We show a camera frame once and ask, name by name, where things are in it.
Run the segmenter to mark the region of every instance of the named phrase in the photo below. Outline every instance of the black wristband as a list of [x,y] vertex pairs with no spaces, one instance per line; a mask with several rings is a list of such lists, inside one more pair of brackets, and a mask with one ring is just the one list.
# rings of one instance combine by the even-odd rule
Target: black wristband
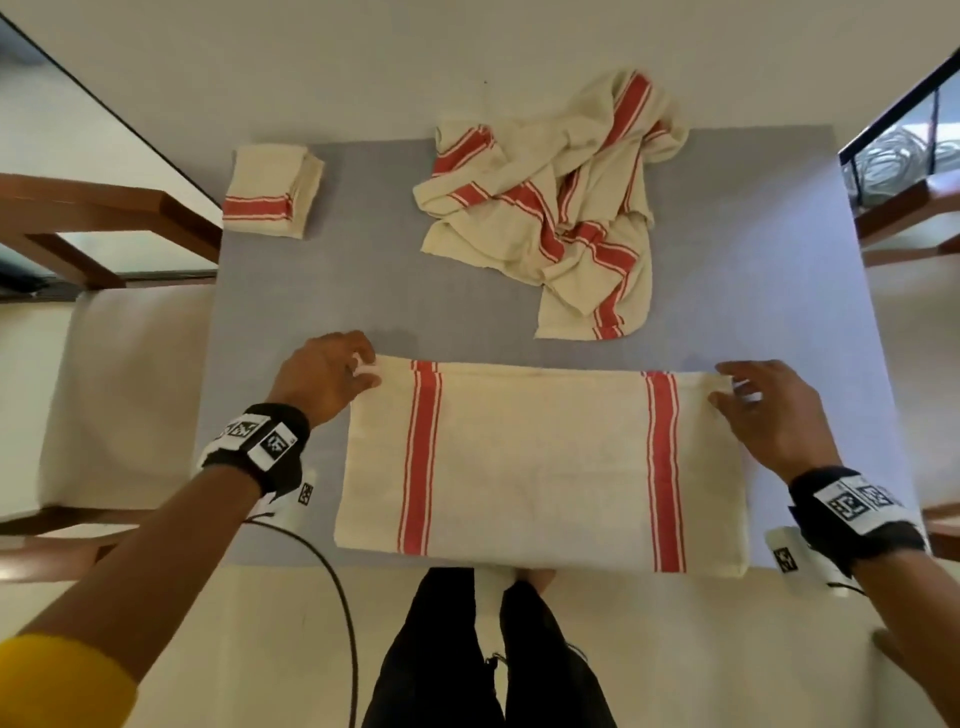
[[255,404],[206,447],[201,467],[230,465],[256,480],[264,496],[283,496],[300,486],[300,455],[309,437],[310,423],[296,407]]
[[885,489],[840,466],[817,468],[790,485],[790,508],[810,546],[846,576],[854,562],[901,549],[926,550],[907,511]]

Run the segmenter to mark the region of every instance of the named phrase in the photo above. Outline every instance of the yellow sleeve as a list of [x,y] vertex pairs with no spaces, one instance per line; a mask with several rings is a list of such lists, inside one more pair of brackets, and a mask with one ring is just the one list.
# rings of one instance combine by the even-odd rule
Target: yellow sleeve
[[48,635],[0,643],[0,726],[119,728],[136,683],[89,645]]

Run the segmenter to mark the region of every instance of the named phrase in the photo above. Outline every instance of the foot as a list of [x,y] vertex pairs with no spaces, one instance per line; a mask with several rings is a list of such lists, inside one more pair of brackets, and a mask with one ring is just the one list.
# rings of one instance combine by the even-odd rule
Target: foot
[[525,581],[527,584],[537,590],[537,594],[543,595],[546,588],[550,586],[554,576],[557,575],[555,569],[517,569],[516,580]]

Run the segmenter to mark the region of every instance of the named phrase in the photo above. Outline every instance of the cream towel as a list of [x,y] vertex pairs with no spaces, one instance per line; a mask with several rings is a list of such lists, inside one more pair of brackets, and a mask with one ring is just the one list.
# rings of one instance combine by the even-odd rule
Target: cream towel
[[248,144],[237,149],[224,200],[224,228],[303,238],[324,163],[306,147]]
[[738,444],[715,374],[377,358],[351,406],[338,546],[526,567],[740,576]]
[[433,177],[414,188],[439,218],[422,249],[542,285],[538,338],[624,336],[650,309],[643,165],[686,136],[637,71],[597,79],[546,119],[442,124]]

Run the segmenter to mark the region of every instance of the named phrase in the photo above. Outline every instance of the table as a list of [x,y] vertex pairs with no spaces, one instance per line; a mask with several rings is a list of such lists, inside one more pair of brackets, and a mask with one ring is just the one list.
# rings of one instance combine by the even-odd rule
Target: table
[[[420,253],[431,220],[411,188],[430,174],[432,141],[315,152],[326,170],[307,239],[224,235],[198,447],[265,397],[305,338],[332,330],[360,328],[379,352],[440,361],[703,371],[780,358],[820,391],[845,461],[916,507],[829,128],[695,131],[676,158],[648,167],[650,317],[611,342],[534,339],[538,288]],[[319,428],[303,455],[319,478],[300,533],[334,564],[409,564],[333,544],[348,418]],[[744,458],[752,562],[773,566],[763,533],[792,523],[788,495]],[[300,545],[251,527],[228,559],[314,563]]]

